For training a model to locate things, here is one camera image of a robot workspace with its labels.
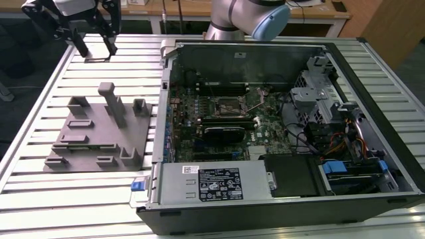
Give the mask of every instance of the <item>gray block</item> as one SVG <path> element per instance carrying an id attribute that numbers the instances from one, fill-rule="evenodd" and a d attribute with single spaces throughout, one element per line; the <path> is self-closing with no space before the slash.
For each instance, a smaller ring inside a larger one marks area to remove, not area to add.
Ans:
<path id="1" fill-rule="evenodd" d="M 102 83 L 99 88 L 107 104 L 71 98 L 71 114 L 46 160 L 46 172 L 142 169 L 152 105 L 144 99 L 124 104 L 114 88 L 112 83 Z"/>

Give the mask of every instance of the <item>motherboard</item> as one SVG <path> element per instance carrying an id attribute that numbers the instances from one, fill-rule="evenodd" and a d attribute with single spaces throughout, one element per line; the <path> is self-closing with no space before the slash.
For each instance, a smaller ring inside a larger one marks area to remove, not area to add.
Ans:
<path id="1" fill-rule="evenodd" d="M 278 114 L 280 96 L 246 85 L 174 87 L 176 162 L 256 160 L 266 153 L 291 153 Z"/>

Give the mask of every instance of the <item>power supply label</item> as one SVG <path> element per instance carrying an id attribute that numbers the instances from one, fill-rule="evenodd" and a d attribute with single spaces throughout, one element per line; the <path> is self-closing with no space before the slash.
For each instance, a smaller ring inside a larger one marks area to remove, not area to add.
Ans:
<path id="1" fill-rule="evenodd" d="M 200 169 L 199 181 L 203 202 L 244 199 L 239 168 Z"/>

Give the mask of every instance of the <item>aluminum table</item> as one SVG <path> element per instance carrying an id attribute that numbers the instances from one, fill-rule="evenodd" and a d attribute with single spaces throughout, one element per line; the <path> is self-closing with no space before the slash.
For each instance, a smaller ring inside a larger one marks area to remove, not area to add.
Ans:
<path id="1" fill-rule="evenodd" d="M 130 207 L 134 179 L 151 173 L 164 39 L 202 39 L 200 35 L 126 35 L 110 63 L 86 64 L 68 47 L 30 116 L 0 163 L 0 238 L 166 239 Z M 90 47 L 104 45 L 95 34 Z M 282 37 L 278 41 L 334 42 L 421 166 L 425 167 L 425 107 L 367 43 L 356 39 Z M 100 82 L 114 82 L 123 102 L 135 98 L 155 104 L 144 169 L 140 172 L 44 173 L 44 158 L 66 122 L 71 96 L 103 102 Z M 342 85 L 351 99 L 350 89 Z M 424 238 L 425 204 L 393 210 L 363 223 L 227 232 L 184 238 L 278 239 L 283 237 Z"/>

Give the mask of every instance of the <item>blue tab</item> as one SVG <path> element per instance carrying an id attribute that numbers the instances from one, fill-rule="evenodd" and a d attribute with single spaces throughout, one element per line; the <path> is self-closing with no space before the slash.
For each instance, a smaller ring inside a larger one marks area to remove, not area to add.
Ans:
<path id="1" fill-rule="evenodd" d="M 134 182 L 131 188 L 132 192 L 146 191 L 146 182 Z"/>
<path id="2" fill-rule="evenodd" d="M 342 161 L 330 161 L 323 165 L 323 168 L 324 168 L 326 174 L 347 172 L 344 162 Z"/>
<path id="3" fill-rule="evenodd" d="M 386 170 L 388 170 L 387 162 L 384 160 L 380 160 L 379 164 L 380 164 L 380 167 L 382 167 L 383 171 L 386 172 Z"/>

